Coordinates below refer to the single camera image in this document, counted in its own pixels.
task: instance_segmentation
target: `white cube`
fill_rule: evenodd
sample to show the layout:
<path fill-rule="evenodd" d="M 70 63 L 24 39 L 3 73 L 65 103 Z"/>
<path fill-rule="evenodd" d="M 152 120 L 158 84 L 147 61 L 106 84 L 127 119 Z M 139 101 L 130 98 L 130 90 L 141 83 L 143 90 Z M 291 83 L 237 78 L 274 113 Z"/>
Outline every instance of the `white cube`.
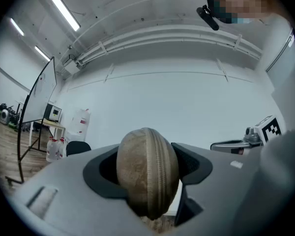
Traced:
<path fill-rule="evenodd" d="M 254 131 L 258 133 L 264 145 L 271 139 L 281 135 L 280 125 L 274 115 L 268 116 L 256 124 Z"/>

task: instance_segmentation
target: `ceiling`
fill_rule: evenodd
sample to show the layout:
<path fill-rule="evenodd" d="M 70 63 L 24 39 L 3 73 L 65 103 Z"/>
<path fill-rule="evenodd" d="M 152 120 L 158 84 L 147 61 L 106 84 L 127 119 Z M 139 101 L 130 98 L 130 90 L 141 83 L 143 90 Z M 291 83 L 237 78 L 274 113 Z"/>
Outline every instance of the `ceiling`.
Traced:
<path fill-rule="evenodd" d="M 196 8 L 206 0 L 63 0 L 81 25 L 74 31 L 51 0 L 18 0 L 8 16 L 13 17 L 25 32 L 22 38 L 28 45 L 35 43 L 49 57 L 55 56 L 56 71 L 68 54 L 78 57 L 99 41 L 152 26 L 207 24 Z M 227 25 L 218 22 L 220 30 L 262 49 L 270 31 L 271 19 L 249 24 Z"/>

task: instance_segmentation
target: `black metal stand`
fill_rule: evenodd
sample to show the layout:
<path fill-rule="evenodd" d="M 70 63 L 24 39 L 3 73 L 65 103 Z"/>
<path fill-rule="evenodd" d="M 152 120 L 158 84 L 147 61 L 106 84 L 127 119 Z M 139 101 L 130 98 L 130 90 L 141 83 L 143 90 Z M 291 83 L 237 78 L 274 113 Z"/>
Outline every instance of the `black metal stand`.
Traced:
<path fill-rule="evenodd" d="M 19 180 L 16 180 L 16 179 L 13 179 L 11 177 L 8 177 L 8 176 L 5 176 L 5 178 L 7 179 L 8 183 L 11 185 L 12 182 L 15 182 L 15 183 L 19 183 L 19 184 L 22 184 L 24 183 L 24 177 L 23 177 L 23 170 L 22 170 L 22 164 L 21 164 L 21 161 L 22 159 L 26 156 L 26 154 L 31 150 L 31 149 L 34 149 L 34 150 L 38 150 L 38 151 L 41 151 L 41 152 L 46 152 L 45 150 L 41 150 L 40 149 L 40 136 L 41 136 L 41 130 L 43 128 L 43 121 L 44 119 L 42 119 L 41 121 L 41 127 L 40 127 L 40 131 L 39 131 L 39 136 L 38 138 L 31 144 L 31 146 L 29 146 L 29 148 L 24 152 L 24 154 L 21 156 L 21 133 L 22 133 L 22 124 L 23 124 L 23 117 L 24 117 L 24 109 L 26 108 L 27 106 L 27 103 L 28 103 L 28 100 L 29 100 L 29 96 L 26 97 L 26 100 L 25 100 L 25 103 L 24 103 L 24 107 L 23 107 L 23 111 L 22 111 L 22 114 L 21 114 L 21 117 L 20 117 L 20 122 L 19 122 L 19 129 L 18 129 L 18 143 L 17 143 L 17 154 L 18 154 L 18 166 L 19 166 L 19 172 L 20 172 L 20 177 L 21 177 L 21 181 Z M 34 144 L 37 143 L 38 141 L 38 149 L 36 148 L 33 148 Z"/>

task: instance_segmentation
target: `white sticker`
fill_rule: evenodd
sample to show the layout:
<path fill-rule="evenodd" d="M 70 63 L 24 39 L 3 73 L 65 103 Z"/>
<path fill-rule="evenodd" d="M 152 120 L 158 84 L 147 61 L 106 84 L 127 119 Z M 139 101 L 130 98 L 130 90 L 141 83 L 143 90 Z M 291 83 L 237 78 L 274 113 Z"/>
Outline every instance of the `white sticker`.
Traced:
<path fill-rule="evenodd" d="M 231 162 L 231 165 L 236 167 L 236 168 L 239 168 L 241 169 L 241 167 L 243 166 L 243 163 L 240 163 L 240 162 L 237 162 L 237 161 L 233 161 Z"/>

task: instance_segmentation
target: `wooden floor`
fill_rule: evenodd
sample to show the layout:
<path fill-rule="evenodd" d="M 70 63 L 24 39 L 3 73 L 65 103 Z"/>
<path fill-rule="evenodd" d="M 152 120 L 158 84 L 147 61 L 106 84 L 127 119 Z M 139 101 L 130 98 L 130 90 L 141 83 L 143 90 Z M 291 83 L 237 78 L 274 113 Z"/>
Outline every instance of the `wooden floor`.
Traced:
<path fill-rule="evenodd" d="M 17 183 L 12 183 L 10 186 L 5 176 L 21 180 L 17 163 L 17 134 L 14 129 L 0 123 L 0 186 L 5 194 L 12 194 L 19 186 Z M 39 132 L 33 132 L 32 142 L 38 138 L 38 134 Z M 21 155 L 29 146 L 29 135 L 29 132 L 22 132 L 21 134 Z M 46 150 L 50 135 L 47 128 L 42 129 L 40 143 L 42 150 Z M 30 150 L 22 160 L 24 180 L 31 178 L 47 164 L 46 153 Z"/>

